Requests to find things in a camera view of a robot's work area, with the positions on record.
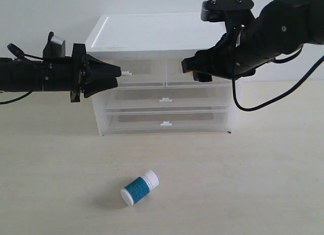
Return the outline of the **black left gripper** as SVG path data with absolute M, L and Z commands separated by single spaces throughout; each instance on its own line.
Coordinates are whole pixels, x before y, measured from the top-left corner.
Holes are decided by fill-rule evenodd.
M 86 79 L 95 80 L 84 86 L 84 97 L 118 87 L 115 77 L 121 76 L 121 68 L 86 55 L 84 44 L 74 44 L 70 57 L 44 58 L 44 92 L 69 92 L 72 103 L 80 102 L 80 72 L 86 56 Z

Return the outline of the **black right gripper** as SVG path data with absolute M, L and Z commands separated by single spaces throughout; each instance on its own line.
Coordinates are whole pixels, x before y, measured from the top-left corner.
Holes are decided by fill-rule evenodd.
M 182 72 L 193 72 L 193 80 L 211 82 L 212 76 L 236 80 L 253 76 L 268 61 L 268 42 L 259 17 L 247 25 L 225 22 L 226 32 L 214 47 L 199 50 L 181 62 Z

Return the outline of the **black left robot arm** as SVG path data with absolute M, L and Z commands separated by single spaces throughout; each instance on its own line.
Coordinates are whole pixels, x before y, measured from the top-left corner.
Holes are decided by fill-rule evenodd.
M 121 68 L 102 62 L 86 52 L 84 44 L 74 44 L 71 56 L 27 60 L 14 44 L 9 49 L 19 59 L 1 58 L 1 91 L 68 92 L 72 103 L 118 87 Z

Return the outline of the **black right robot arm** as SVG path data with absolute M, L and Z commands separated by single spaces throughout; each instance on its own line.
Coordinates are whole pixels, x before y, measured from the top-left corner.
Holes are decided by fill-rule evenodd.
M 252 0 L 203 2 L 202 21 L 224 22 L 226 32 L 213 47 L 184 59 L 183 72 L 199 82 L 213 76 L 239 79 L 304 44 L 323 44 L 323 0 L 273 0 L 257 17 L 253 5 Z

